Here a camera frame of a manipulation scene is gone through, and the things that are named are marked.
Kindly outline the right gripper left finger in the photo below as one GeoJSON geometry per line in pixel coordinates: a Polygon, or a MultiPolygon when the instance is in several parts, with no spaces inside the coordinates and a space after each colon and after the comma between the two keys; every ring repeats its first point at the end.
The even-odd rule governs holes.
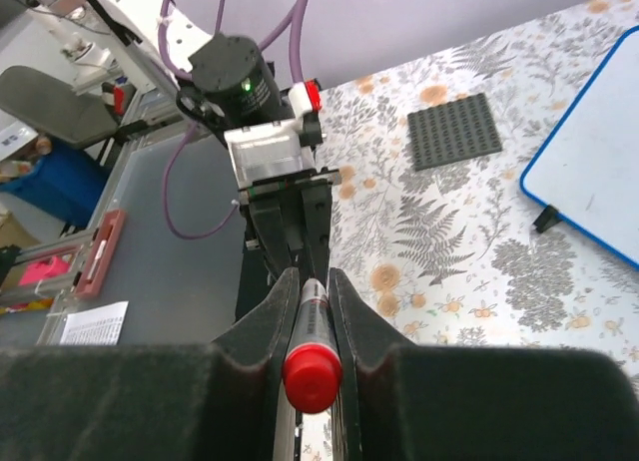
{"type": "Polygon", "coordinates": [[[291,460],[281,370],[300,296],[285,270],[214,341],[1,352],[5,460],[291,460]]]}

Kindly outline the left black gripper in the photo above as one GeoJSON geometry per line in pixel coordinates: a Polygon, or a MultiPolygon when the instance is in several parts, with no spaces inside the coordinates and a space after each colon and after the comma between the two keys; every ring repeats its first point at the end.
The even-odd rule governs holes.
{"type": "Polygon", "coordinates": [[[297,198],[287,193],[296,191],[303,203],[306,273],[326,284],[331,189],[339,175],[316,162],[325,140],[317,82],[281,90],[258,44],[246,36],[216,34],[189,61],[177,106],[228,151],[269,273],[279,278],[300,262],[301,214],[297,198]]]}

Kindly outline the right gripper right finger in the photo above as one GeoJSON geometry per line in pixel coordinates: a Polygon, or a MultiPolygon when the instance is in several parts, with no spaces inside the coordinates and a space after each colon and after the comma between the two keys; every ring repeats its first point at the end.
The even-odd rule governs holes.
{"type": "Polygon", "coordinates": [[[634,460],[638,401],[607,355],[418,345],[329,273],[337,460],[634,460]]]}

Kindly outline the red whiteboard marker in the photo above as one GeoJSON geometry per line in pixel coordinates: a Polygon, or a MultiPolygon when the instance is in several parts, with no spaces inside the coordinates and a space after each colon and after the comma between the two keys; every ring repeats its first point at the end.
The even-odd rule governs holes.
{"type": "Polygon", "coordinates": [[[308,279],[282,368],[291,406],[304,414],[330,408],[339,392],[342,365],[323,284],[308,279]]]}

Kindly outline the blue framed whiteboard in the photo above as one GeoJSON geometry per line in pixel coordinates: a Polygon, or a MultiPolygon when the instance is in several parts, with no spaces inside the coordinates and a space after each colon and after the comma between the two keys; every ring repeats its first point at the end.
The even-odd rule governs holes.
{"type": "Polygon", "coordinates": [[[543,233],[565,222],[638,264],[638,30],[613,45],[534,155],[521,190],[543,233]]]}

